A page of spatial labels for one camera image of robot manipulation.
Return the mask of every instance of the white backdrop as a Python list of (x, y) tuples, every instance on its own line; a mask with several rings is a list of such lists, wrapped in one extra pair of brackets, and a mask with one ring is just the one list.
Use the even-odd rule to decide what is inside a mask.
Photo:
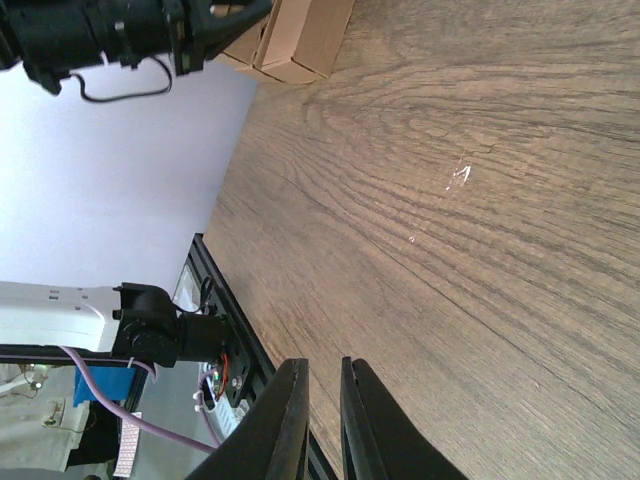
[[(162, 86), (143, 63), (86, 72), (89, 93)], [(213, 208), (255, 82), (210, 62), (163, 97), (112, 105), (54, 98), (0, 72), (0, 280), (172, 290)]]

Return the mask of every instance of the wooden table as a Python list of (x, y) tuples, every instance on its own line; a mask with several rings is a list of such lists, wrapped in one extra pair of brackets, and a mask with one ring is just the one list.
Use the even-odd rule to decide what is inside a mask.
[(358, 0), (262, 86), (206, 243), (340, 468), (366, 358), (473, 478), (640, 478), (640, 3)]

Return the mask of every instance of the cardboard box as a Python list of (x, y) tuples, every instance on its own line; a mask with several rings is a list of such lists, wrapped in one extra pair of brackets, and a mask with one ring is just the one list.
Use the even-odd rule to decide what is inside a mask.
[(272, 29), (260, 42), (254, 66), (285, 83), (309, 83), (329, 77), (354, 2), (280, 0), (279, 8), (271, 15)]
[(271, 15), (218, 56), (261, 82), (309, 83), (331, 75), (354, 0), (274, 0)]

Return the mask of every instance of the screw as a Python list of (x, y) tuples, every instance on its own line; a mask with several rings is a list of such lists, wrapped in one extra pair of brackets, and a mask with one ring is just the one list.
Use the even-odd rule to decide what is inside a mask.
[(238, 375), (236, 378), (231, 380), (231, 386), (236, 390), (240, 390), (242, 388), (242, 377)]

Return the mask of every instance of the white plastic casing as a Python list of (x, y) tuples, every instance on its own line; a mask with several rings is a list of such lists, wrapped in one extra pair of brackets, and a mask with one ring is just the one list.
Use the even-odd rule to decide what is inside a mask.
[(69, 288), (0, 282), (0, 345), (110, 352), (120, 294), (111, 287)]

